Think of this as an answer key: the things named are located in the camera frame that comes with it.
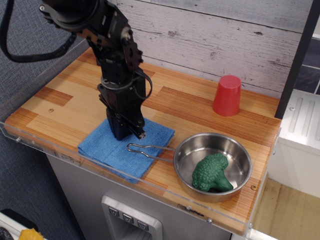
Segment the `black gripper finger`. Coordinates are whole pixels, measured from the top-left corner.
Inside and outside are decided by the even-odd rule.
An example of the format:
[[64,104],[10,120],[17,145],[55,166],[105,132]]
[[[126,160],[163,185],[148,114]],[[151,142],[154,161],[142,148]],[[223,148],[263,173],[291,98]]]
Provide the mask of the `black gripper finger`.
[[121,115],[109,108],[106,109],[106,115],[111,132],[117,140],[123,140],[131,134]]

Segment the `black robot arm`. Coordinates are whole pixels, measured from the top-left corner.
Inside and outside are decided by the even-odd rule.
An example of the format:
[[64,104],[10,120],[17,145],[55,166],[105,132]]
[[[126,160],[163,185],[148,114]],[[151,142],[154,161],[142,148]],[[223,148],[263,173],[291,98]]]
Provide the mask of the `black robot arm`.
[[142,103],[147,76],[139,65],[142,51],[134,42],[128,19],[107,0],[44,0],[40,11],[56,27],[85,39],[101,67],[97,86],[107,120],[117,140],[146,136]]

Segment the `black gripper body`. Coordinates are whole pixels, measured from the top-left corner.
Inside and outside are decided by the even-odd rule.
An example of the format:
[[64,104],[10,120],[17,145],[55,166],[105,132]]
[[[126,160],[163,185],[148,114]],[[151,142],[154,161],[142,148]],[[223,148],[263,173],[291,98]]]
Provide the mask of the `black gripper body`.
[[130,135],[135,135],[138,139],[144,138],[145,120],[141,106],[146,97],[146,81],[135,80],[130,86],[121,90],[109,89],[100,83],[97,89],[100,92],[99,99],[106,108],[122,116]]

